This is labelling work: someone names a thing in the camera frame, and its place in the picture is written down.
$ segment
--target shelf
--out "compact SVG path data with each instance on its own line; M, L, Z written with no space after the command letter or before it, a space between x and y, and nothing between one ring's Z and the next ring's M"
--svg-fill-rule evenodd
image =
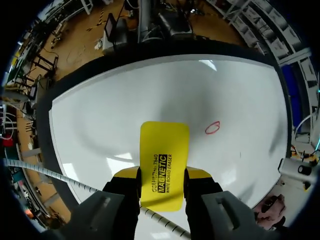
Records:
M309 111L310 111L310 113L312 113L312 106L311 106L311 102L312 102L312 101L311 101L311 98L310 98L310 95L309 95L309 91L308 91L308 90L309 90L308 81L306 80L305 73L304 73L304 70L303 70L303 68L302 68L301 62L298 61L297 63L298 63L298 66L299 66L299 68L300 68L300 71L301 71L301 73L302 73L303 81L304 81L305 88L306 88L306 92L307 92L307 95L308 95Z
M242 16L244 16L245 19L241 18L245 23L246 22L249 22L251 27L249 27L249 29L252 30L253 34L255 35L255 37L258 39L258 41L263 41L262 43L264 43L268 49L269 49L269 52L273 55L273 57L275 58L275 60L278 62L279 61L279 58L277 57L277 55L275 54L274 50L273 50L273 47L271 46L270 42L260 34L260 32L258 31L258 29L256 28L256 24L254 22L252 22L251 19L249 19L245 14L242 14Z
M278 32L278 33L280 33L281 36L282 36L281 38L285 40L284 42L285 42L286 47L292 52L292 54L295 53L295 52L296 52L295 48L294 48L294 47L289 43L289 41L286 39L286 36L285 36L285 34L284 34L284 31L280 28L280 26L278 26L278 24L269 16L269 14L268 14L264 9L260 8L260 6L257 5L254 1L251 1L251 3L252 3L252 6L255 8L254 10L256 10L258 14L259 14L259 12L261 12L261 13L263 13L263 15L265 15L265 17L263 17L263 16L260 15L260 17L261 17L263 20L265 20L265 19L267 18L268 21L272 22L272 25L274 26L275 31Z
M245 41L245 43L248 45L249 48L251 48L250 44L247 42L246 38L245 38L245 35L244 33L239 30L235 25L234 23L232 23L232 26L235 28L235 30L237 30L237 32L240 34L240 36L242 37L242 39Z
M15 147L16 147L16 151L17 151L17 154L18 154L18 158L20 161L22 161L22 158L21 158L21 154L20 154L20 149L19 149L19 145L18 143L15 144ZM30 190L30 194L32 195L32 198L36 201L36 204L39 206L40 208L40 211L45 214L47 217L50 216L49 212L47 211L46 207L43 205L43 203L41 202L41 200L39 199L37 193L35 192L34 188L33 188L33 185L31 184L30 180L29 180L29 177L27 175L27 172L26 170L22 167L22 172L24 174L24 177L25 177L25 180L28 184L28 190Z
M220 14L222 14L222 16L225 16L226 13L214 4L215 1L207 0L206 2L213 6Z

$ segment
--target metal shelving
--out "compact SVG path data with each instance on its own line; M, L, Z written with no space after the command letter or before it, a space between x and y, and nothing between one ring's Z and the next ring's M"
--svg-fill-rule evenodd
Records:
M311 50L305 47L301 38L296 34L294 29L290 26L287 20L281 16L281 14L269 3L267 0L245 0L240 5L240 0L225 0L230 4L228 9L220 9L216 6L216 0L207 0L219 13L222 14L223 19L230 17L230 13L233 11L235 14L231 16L229 25L232 25L243 38L245 43L250 47L254 47L252 41L248 40L247 29L249 29L254 37L258 40L258 43L266 47L267 52L275 58L280 67L290 65L295 72L295 77L298 81L299 94L301 98L303 117L312 114L316 108L319 107L320 98L320 83L317 72L314 69L311 59ZM251 8L253 13L256 13L257 18L253 20L248 17L244 11ZM239 26L235 23L237 18L240 18L244 25ZM270 29L270 33L264 33L261 28ZM314 122L316 117L310 119L310 124L307 124L307 132L312 132L314 128Z

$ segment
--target blue panel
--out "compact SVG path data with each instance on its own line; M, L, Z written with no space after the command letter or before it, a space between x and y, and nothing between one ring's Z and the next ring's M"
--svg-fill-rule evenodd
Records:
M298 85L296 83L296 79L292 72L291 66L283 66L281 70L283 72L286 86L290 95L293 126L297 127L299 123L302 121L303 117L301 111L301 99L299 95Z

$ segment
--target wire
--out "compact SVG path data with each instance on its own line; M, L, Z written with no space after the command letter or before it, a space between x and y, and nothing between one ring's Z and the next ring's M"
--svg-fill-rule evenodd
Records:
M129 0L126 0L126 2L127 2L127 3L129 4L129 6L130 6L131 8L133 8L133 9L138 9L138 8L139 8L138 6L137 6L137 7L132 6Z
M157 29L157 28L159 28L160 26L155 26L154 28L152 28L145 36L144 36L144 38L142 39L142 42L150 35L150 33L152 33L153 32L153 30L155 30L155 29Z
M313 113L311 113L309 116L307 116L306 118L304 118L304 119L299 123L299 125L298 125L297 128L295 129L295 132L294 132L294 135L293 135L293 139L294 139L294 140L296 140L296 135L297 135L297 132L298 132L299 128L301 127L301 125L302 125L305 121L307 121L309 118L311 118L312 115L313 115Z
M309 118L312 117L312 115L316 113L316 112L313 112L311 113L309 116L305 117L300 123L299 125L296 127L295 131L294 131L294 135L293 135L293 139L294 141L296 141L296 136L297 136L297 132L299 130L299 128L302 126L302 124L307 121ZM300 157L300 158L303 158L303 156L300 154L300 152L297 150L297 148L295 147L295 151L296 151L296 154Z
M13 137L13 135L14 135L14 131L15 131L15 130L14 130L14 123L12 122L11 118L8 117L8 116L2 116L1 118L9 119L9 121L11 122L12 129L11 129L11 136L10 136L9 138L3 137L3 136L0 136L0 138L2 138L3 140L10 140L10 139L12 139L12 137Z
M48 51L47 49L43 48L43 50L45 50L47 53L50 53L50 54L55 54L57 57L59 57L59 55L54 52L54 51Z
M318 141L318 144L317 144L316 147L315 147L315 151L314 151L314 152L320 151L320 149L318 149L318 148L319 148L319 145L320 145L320 136L319 136L319 141Z
M25 161L12 160L12 159L7 159L7 158L3 159L3 163L7 167L18 167L18 168L30 169L30 170L36 171L38 173L42 173L42 174L47 175L49 177L52 177L54 179L58 179L58 180L63 181L65 183L74 185L80 189L89 191L89 193L95 193L95 192L99 191L98 189L96 189L94 187L85 185L85 184L83 184L79 181L73 180L67 176L64 176L64 175L59 174L57 172L40 167L39 165L33 165L33 164L27 163ZM191 235L188 231L186 231L182 227L178 226L174 222L171 222L167 218L161 216L160 214L158 214L158 213L156 213L146 207L143 207L143 206L140 206L140 210L144 213L145 216L148 216L150 219L154 219L158 223L162 224L166 229L170 230L172 233L175 233L176 236L180 236L180 238L182 238L182 239L188 239L188 240L191 239Z
M149 41L149 40L163 40L163 39L161 37L149 37L147 39L142 40L142 42Z
M16 115L14 115L14 114L12 114L12 113L10 113L10 112L6 112L5 115L10 115L10 116L12 116L12 117L14 117L14 118L17 117Z
M24 111L22 111L20 108L16 107L15 105L13 105L13 104L11 104L11 103L9 103L9 102L6 102L5 104L7 104L7 105L9 105L9 106L11 106L11 107L19 110L19 111L22 112L24 115L28 115L27 113L25 113Z
M142 10L142 1L139 0L139 2L140 2L139 3L140 9L139 9L138 39L137 39L138 43L140 43L140 40L141 40L141 33L142 33L141 32L141 22L142 22L142 12L143 12L143 10Z

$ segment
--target desk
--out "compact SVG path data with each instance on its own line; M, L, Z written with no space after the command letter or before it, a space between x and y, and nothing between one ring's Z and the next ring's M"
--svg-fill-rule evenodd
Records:
M206 170L254 207L290 154L289 97L279 74L263 55L216 41L141 44L95 59L57 82L38 105L44 165L102 189L119 170L139 165L142 123L181 122L190 128L187 166ZM219 131L206 134L216 121ZM89 196L53 184L70 209ZM184 208L161 214L188 230ZM137 239L161 231L139 216Z

